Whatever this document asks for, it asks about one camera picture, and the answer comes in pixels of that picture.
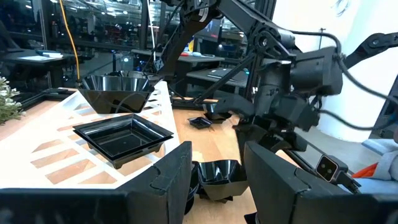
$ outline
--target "black cable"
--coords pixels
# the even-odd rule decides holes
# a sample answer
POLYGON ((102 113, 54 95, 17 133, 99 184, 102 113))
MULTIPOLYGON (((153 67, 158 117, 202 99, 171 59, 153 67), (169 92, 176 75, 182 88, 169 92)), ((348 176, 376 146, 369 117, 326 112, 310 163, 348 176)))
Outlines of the black cable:
POLYGON ((177 93, 170 85, 167 86, 174 94, 176 94, 178 97, 180 97, 182 100, 186 100, 181 94, 177 93))
MULTIPOLYGON (((177 12, 177 10, 182 6, 183 3, 184 3, 184 1, 181 1, 180 4, 178 4, 178 5, 175 7, 175 9, 173 10, 173 12, 172 12, 171 15, 170 15, 170 18, 168 19, 168 21, 167 21, 166 24, 164 25, 164 28, 163 28, 162 32, 159 34, 159 39, 158 39, 158 40, 160 40, 161 38, 163 38, 163 35, 164 35, 164 32, 165 32, 166 28, 170 25, 170 23, 171 23, 171 21, 172 21, 172 19, 173 19, 173 17, 174 17, 174 14, 175 14, 175 13, 177 12)), ((156 41, 155 47, 151 50, 151 52, 150 52, 150 57, 149 57, 148 61, 145 63, 144 68, 142 69, 142 72, 143 72, 143 73, 145 73, 145 69, 147 68, 149 62, 152 60, 152 57, 154 56, 154 52, 156 51, 157 44, 158 44, 158 43, 157 43, 157 41, 156 41)))
MULTIPOLYGON (((119 60, 121 61, 123 57, 129 56, 129 55, 131 55, 131 54, 133 54, 133 52, 130 51, 128 54, 123 55, 122 57, 120 57, 119 60)), ((107 66, 107 65, 110 65, 111 63, 113 63, 113 59, 112 59, 112 61, 110 61, 110 62, 108 62, 108 63, 106 63, 106 64, 104 64, 104 65, 101 65, 100 67, 95 68, 95 69, 93 69, 93 70, 91 70, 91 71, 89 71, 89 72, 87 72, 86 75, 91 75, 92 73, 98 71, 99 69, 101 69, 101 68, 103 68, 103 67, 105 67, 105 66, 107 66)))
MULTIPOLYGON (((357 81, 357 80, 352 76, 352 74, 350 74, 350 72, 348 71, 348 69, 347 69, 347 67, 346 67, 346 65, 344 64, 344 61, 343 61, 343 56, 342 56, 342 54, 341 54, 341 43, 340 43, 340 41, 338 40, 338 38, 337 38, 335 35, 333 35, 333 34, 328 34, 328 33, 325 33, 325 32, 301 32, 301 31, 294 31, 294 30, 290 30, 290 31, 291 31, 293 34, 299 34, 299 35, 321 35, 321 36, 325 36, 325 37, 329 37, 329 38, 333 39, 333 40, 336 42, 337 63, 338 63, 338 65, 339 65, 341 71, 343 72, 343 74, 348 78, 348 80, 351 81, 351 82, 353 82, 354 85, 356 85, 356 86, 357 86, 358 88, 360 88, 361 90, 363 90, 363 91, 365 91, 365 92, 368 92, 368 93, 370 93, 370 94, 372 94, 372 95, 374 95, 374 96, 378 96, 378 97, 380 97, 380 98, 383 98, 383 99, 385 99, 385 100, 392 101, 392 102, 394 102, 396 105, 398 105, 398 100, 395 99, 394 97, 383 95, 382 93, 379 93, 379 92, 377 92, 377 91, 374 91, 374 90, 372 90, 372 89, 370 89, 370 88, 368 88, 368 87, 362 85, 362 83, 360 83, 359 81, 357 81)), ((382 125, 379 125, 379 126, 373 126, 373 127, 360 127, 360 126, 357 126, 357 125, 355 125, 355 124, 351 124, 351 123, 345 121, 343 118, 341 118, 341 117, 338 116, 337 114, 334 114, 334 113, 331 112, 331 111, 328 111, 328 110, 319 110, 319 109, 316 109, 316 110, 317 110, 319 113, 328 114, 328 115, 331 116, 332 118, 335 118, 335 119, 337 119, 338 121, 342 122, 344 125, 347 125, 347 126, 349 126, 349 127, 351 127, 351 128, 354 128, 354 129, 357 129, 357 130, 362 130, 362 131, 374 131, 374 130, 378 130, 378 129, 384 129, 384 128, 386 128, 386 127, 388 127, 388 126, 390 126, 390 125, 392 125, 392 124, 395 123, 395 120, 390 120, 390 121, 386 122, 385 124, 382 124, 382 125)))
POLYGON ((372 90, 372 89, 370 89, 370 88, 368 88, 368 87, 362 85, 359 81, 357 81, 357 80, 352 76, 352 74, 350 74, 350 72, 348 71, 346 65, 344 64, 344 62, 343 62, 343 60, 342 60, 342 58, 338 61, 338 65, 340 66, 340 69, 343 71, 343 73, 346 75, 346 77, 347 77, 351 82, 353 82, 358 88, 360 88, 361 90, 366 91, 366 92, 368 92, 368 93, 370 93, 370 94, 372 94, 372 95, 374 95, 374 96, 378 96, 378 97, 383 98, 383 99, 385 99, 385 100, 392 101, 392 102, 394 102, 396 105, 398 105, 398 100, 397 100, 396 98, 394 98, 393 96, 386 96, 386 95, 384 95, 384 94, 382 94, 382 93, 379 93, 379 92, 377 92, 377 91, 374 91, 374 90, 372 90))
POLYGON ((118 104, 118 107, 116 108, 116 111, 115 111, 114 113, 118 113, 118 112, 119 112, 119 109, 122 108, 123 103, 124 103, 128 98, 130 98, 132 95, 134 95, 134 94, 136 94, 136 92, 131 93, 130 95, 124 97, 123 100, 120 101, 120 103, 118 104))
POLYGON ((340 56, 341 55, 341 43, 338 40, 338 38, 333 35, 329 34, 326 32, 304 32, 304 31, 296 31, 296 30, 290 30, 293 34, 298 34, 298 35, 315 35, 315 36, 323 36, 323 37, 329 37, 333 39, 336 42, 336 51, 337 54, 340 56))
POLYGON ((361 131, 374 131, 374 130, 379 130, 379 129, 384 129, 392 124, 395 123, 395 120, 389 120, 388 122, 386 122, 385 124, 379 125, 379 126, 373 126, 373 127, 360 127, 357 126, 355 124, 351 124, 347 121, 345 121, 343 118, 341 118, 340 116, 338 116, 337 114, 334 114, 331 111, 328 110, 317 110, 319 113, 324 113, 327 114, 329 116, 331 116, 332 118, 335 118, 336 120, 340 121, 341 123, 343 123, 344 125, 347 125, 350 128, 353 129, 357 129, 357 130, 361 130, 361 131))

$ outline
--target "black bowl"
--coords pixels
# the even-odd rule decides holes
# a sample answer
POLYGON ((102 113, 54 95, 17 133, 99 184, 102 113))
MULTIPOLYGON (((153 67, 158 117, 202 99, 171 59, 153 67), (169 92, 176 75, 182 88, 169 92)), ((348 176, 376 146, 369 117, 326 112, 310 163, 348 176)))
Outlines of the black bowl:
POLYGON ((236 160, 199 163, 199 183, 214 201, 242 195, 249 186, 246 173, 236 160))
POLYGON ((90 75, 79 92, 98 114, 140 113, 154 85, 146 78, 90 75))
POLYGON ((195 194, 200 188, 198 168, 199 168, 199 162, 192 161, 191 183, 189 186, 187 204, 185 205, 184 215, 186 215, 193 207, 193 203, 195 201, 195 194))
POLYGON ((77 135, 116 169, 154 151, 173 138, 170 131, 135 114, 74 126, 77 135))
POLYGON ((155 86, 158 82, 163 80, 162 76, 155 75, 153 73, 145 73, 138 71, 117 71, 105 74, 105 76, 113 77, 126 77, 126 78, 144 78, 148 79, 151 86, 155 86))

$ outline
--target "monitor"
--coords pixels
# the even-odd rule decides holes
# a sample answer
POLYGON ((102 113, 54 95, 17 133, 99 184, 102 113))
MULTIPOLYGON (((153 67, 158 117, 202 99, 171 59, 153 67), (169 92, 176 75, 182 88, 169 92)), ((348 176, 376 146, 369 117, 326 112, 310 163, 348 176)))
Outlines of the monitor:
POLYGON ((212 21, 207 24, 207 26, 197 32, 195 34, 196 38, 201 38, 203 40, 209 40, 213 42, 218 42, 218 36, 220 34, 220 25, 221 25, 221 19, 213 19, 212 21))

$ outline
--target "black square bowl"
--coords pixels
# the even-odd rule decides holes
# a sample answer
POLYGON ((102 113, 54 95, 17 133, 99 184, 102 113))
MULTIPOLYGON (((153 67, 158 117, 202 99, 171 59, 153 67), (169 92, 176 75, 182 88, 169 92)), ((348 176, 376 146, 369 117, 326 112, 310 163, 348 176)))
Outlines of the black square bowl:
POLYGON ((98 114, 140 113, 160 80, 89 75, 79 92, 98 114))
POLYGON ((159 151, 173 133, 135 114, 74 126, 77 135, 105 157, 115 169, 159 151))
POLYGON ((242 195, 249 186, 246 173, 236 160, 199 163, 199 182, 214 201, 242 195))

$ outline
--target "cable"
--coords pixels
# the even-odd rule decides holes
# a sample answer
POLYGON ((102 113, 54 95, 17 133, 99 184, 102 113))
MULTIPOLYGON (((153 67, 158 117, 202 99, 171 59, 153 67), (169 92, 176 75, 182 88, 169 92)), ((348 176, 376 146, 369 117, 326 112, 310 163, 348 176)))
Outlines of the cable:
POLYGON ((338 40, 338 38, 333 35, 333 34, 329 34, 326 32, 304 32, 304 31, 296 31, 296 30, 290 30, 293 34, 298 34, 298 35, 315 35, 315 36, 324 36, 324 37, 329 37, 331 39, 333 39, 336 42, 336 51, 337 54, 340 55, 341 54, 341 43, 338 40))
MULTIPOLYGON (((394 97, 383 95, 382 93, 379 93, 379 92, 377 92, 377 91, 374 91, 374 90, 372 90, 372 89, 370 89, 370 88, 368 88, 368 87, 362 85, 362 83, 360 83, 359 81, 357 81, 357 80, 352 76, 352 74, 350 74, 350 72, 348 71, 348 69, 347 69, 347 67, 346 67, 346 65, 344 64, 344 61, 343 61, 343 57, 342 57, 342 54, 341 54, 341 43, 340 43, 340 41, 338 40, 338 38, 337 38, 335 35, 333 35, 333 34, 328 34, 328 33, 326 33, 326 32, 301 32, 301 31, 294 31, 294 30, 290 30, 290 31, 291 31, 293 34, 299 34, 299 35, 321 35, 321 36, 325 36, 325 37, 329 37, 329 38, 333 39, 333 40, 336 42, 337 63, 338 63, 338 65, 339 65, 341 71, 343 72, 343 74, 348 78, 348 80, 351 81, 351 82, 353 82, 354 85, 356 85, 359 89, 361 89, 361 90, 363 90, 363 91, 365 91, 365 92, 367 92, 367 93, 370 93, 370 94, 372 94, 372 95, 374 95, 374 96, 378 96, 378 97, 383 98, 383 99, 385 99, 385 100, 392 101, 392 102, 394 102, 396 105, 398 105, 398 100, 395 99, 394 97)), ((355 124, 351 124, 351 123, 345 121, 343 118, 341 118, 341 117, 338 116, 337 114, 334 114, 334 113, 331 112, 331 111, 328 111, 328 110, 320 110, 320 109, 317 109, 317 108, 315 108, 315 109, 316 109, 319 113, 328 114, 328 115, 331 116, 332 118, 337 119, 338 121, 340 121, 340 122, 343 123, 344 125, 347 125, 348 127, 351 127, 351 128, 353 128, 353 129, 357 129, 357 130, 362 130, 362 131, 374 131, 374 130, 378 130, 378 129, 384 129, 384 128, 386 128, 386 127, 388 127, 388 126, 390 126, 390 125, 392 125, 392 124, 395 123, 395 120, 392 120, 392 121, 388 121, 388 122, 386 122, 385 124, 382 124, 382 125, 379 125, 379 126, 373 126, 373 127, 360 127, 360 126, 357 126, 357 125, 355 125, 355 124)))
POLYGON ((136 92, 131 93, 130 95, 128 95, 128 96, 126 96, 125 98, 123 98, 123 100, 120 101, 120 103, 118 104, 118 107, 116 108, 116 111, 115 111, 114 113, 118 113, 119 110, 120 110, 120 108, 122 108, 123 103, 124 103, 128 98, 130 98, 132 95, 135 95, 135 94, 137 94, 137 93, 136 93, 136 92))
POLYGON ((382 93, 379 93, 377 91, 374 91, 364 85, 362 85, 362 83, 360 83, 359 81, 357 81, 352 74, 350 74, 350 72, 348 71, 346 65, 344 64, 342 58, 338 61, 338 65, 340 66, 340 69, 343 71, 343 73, 345 74, 345 76, 351 81, 353 82, 358 88, 360 88, 363 91, 366 91, 374 96, 378 96, 380 98, 383 98, 385 100, 389 100, 394 102, 396 105, 398 105, 398 100, 396 98, 394 98, 393 96, 386 96, 382 93))
POLYGON ((67 28, 67 33, 68 33, 68 36, 69 36, 69 39, 70 39, 70 43, 72 44, 73 53, 75 53, 77 80, 78 80, 78 82, 80 82, 79 58, 77 57, 77 51, 76 51, 76 47, 75 47, 75 42, 73 41, 73 37, 72 37, 72 35, 70 34, 70 31, 69 31, 68 21, 67 21, 66 15, 65 15, 65 10, 63 9, 62 0, 60 0, 60 7, 61 7, 61 11, 62 11, 63 20, 65 21, 65 27, 67 28))
MULTIPOLYGON (((167 21, 166 24, 164 25, 164 28, 163 28, 162 32, 159 34, 159 38, 162 38, 162 37, 163 37, 164 32, 165 32, 166 28, 170 25, 170 23, 171 23, 171 21, 172 21, 172 19, 173 19, 174 14, 175 14, 175 13, 177 12, 177 10, 182 6, 183 3, 184 3, 184 1, 181 1, 180 4, 178 4, 178 5, 175 7, 175 9, 173 10, 173 12, 172 12, 171 15, 170 15, 170 18, 168 19, 168 21, 167 21)), ((145 72, 145 69, 147 68, 149 62, 152 60, 152 56, 153 56, 154 54, 156 54, 155 51, 156 51, 156 48, 157 48, 157 44, 158 44, 158 43, 156 42, 155 47, 151 50, 151 55, 150 55, 150 57, 149 57, 147 63, 144 65, 144 68, 142 69, 142 72, 145 72)))
POLYGON ((167 86, 174 94, 180 97, 182 100, 186 100, 181 94, 177 93, 170 85, 167 86))
MULTIPOLYGON (((152 32, 152 47, 153 49, 155 48, 155 37, 154 37, 154 26, 152 23, 152 18, 151 18, 151 14, 150 14, 150 10, 149 10, 149 0, 147 0, 147 4, 148 4, 148 15, 149 15, 149 22, 150 22, 150 31, 152 32)), ((154 52, 154 63, 156 61, 156 53, 154 52)))
POLYGON ((355 124, 351 124, 347 121, 345 121, 343 118, 341 118, 340 116, 338 116, 337 114, 334 114, 331 111, 328 110, 317 110, 319 113, 324 113, 327 114, 329 116, 331 116, 332 118, 335 118, 336 120, 340 121, 341 123, 343 123, 344 125, 353 128, 353 129, 357 129, 357 130, 361 130, 361 131, 374 131, 374 130, 379 130, 379 129, 384 129, 392 124, 395 123, 395 120, 389 120, 388 122, 386 122, 385 124, 379 125, 379 126, 373 126, 373 127, 360 127, 357 126, 355 124))

